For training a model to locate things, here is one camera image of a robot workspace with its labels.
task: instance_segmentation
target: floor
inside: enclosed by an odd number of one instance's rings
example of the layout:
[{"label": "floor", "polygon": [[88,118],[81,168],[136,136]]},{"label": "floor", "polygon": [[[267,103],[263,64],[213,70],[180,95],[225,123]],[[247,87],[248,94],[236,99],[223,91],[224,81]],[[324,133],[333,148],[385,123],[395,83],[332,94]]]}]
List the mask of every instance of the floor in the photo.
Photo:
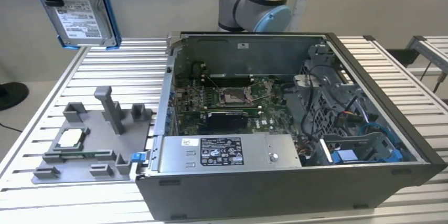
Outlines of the floor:
[{"label": "floor", "polygon": [[[23,130],[33,117],[56,81],[25,82],[29,89],[27,99],[8,110],[0,111],[0,123]],[[0,161],[7,155],[20,133],[0,127]]]}]

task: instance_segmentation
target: power supply label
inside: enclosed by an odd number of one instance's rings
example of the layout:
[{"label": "power supply label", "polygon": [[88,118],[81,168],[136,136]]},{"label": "power supply label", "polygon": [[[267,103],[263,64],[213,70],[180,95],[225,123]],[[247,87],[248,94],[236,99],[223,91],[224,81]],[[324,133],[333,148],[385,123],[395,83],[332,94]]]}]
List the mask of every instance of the power supply label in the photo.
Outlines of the power supply label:
[{"label": "power supply label", "polygon": [[241,138],[201,138],[201,165],[244,165]]},{"label": "power supply label", "polygon": [[55,7],[59,19],[71,39],[101,39],[99,23],[88,0],[64,0],[64,6]]}]

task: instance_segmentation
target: aluminum extrusion table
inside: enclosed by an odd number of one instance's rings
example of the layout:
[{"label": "aluminum extrusion table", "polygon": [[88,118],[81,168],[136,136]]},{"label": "aluminum extrusion table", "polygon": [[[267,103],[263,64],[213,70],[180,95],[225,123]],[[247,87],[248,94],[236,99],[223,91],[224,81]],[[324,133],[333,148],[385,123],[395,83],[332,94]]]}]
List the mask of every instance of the aluminum extrusion table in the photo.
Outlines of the aluminum extrusion table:
[{"label": "aluminum extrusion table", "polygon": [[443,72],[448,73],[448,37],[413,36],[407,48],[415,49]]},{"label": "aluminum extrusion table", "polygon": [[[423,86],[380,44],[340,37],[367,72],[421,135],[448,162],[448,107]],[[121,107],[145,103],[157,111],[164,39],[125,39],[119,50],[81,48],[0,164],[0,223],[136,223],[152,215],[133,182],[33,185],[40,164],[64,122],[63,109],[81,101],[101,109],[96,86],[113,87]],[[152,127],[148,134],[151,145]],[[420,187],[400,190],[376,208],[291,216],[209,220],[199,223],[448,223],[448,170]]]}]

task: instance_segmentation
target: blue latch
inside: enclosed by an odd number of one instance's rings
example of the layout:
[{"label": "blue latch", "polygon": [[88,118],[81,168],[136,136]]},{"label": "blue latch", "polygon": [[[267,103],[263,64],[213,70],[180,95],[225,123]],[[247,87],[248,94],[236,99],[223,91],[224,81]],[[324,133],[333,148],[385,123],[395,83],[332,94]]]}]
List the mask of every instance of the blue latch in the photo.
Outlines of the blue latch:
[{"label": "blue latch", "polygon": [[131,162],[132,163],[143,163],[147,160],[147,153],[136,152],[132,153]]}]

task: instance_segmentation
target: blue cable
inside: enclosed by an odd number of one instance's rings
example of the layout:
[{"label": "blue cable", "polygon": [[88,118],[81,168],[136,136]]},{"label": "blue cable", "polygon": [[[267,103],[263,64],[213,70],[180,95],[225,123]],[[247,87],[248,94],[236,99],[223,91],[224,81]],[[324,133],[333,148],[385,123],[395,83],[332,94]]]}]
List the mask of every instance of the blue cable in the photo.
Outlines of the blue cable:
[{"label": "blue cable", "polygon": [[364,125],[361,126],[361,128],[359,128],[359,131],[357,131],[357,135],[359,135],[359,136],[363,135],[363,130],[364,130],[364,128],[365,128],[367,126],[376,126],[376,127],[379,127],[379,128],[385,132],[387,137],[389,138],[389,141],[392,142],[392,145],[395,145],[396,142],[395,142],[395,138],[393,138],[393,136],[392,136],[391,131],[388,131],[387,128],[383,127],[381,125],[379,125],[377,123],[367,123],[367,124],[364,124]]}]

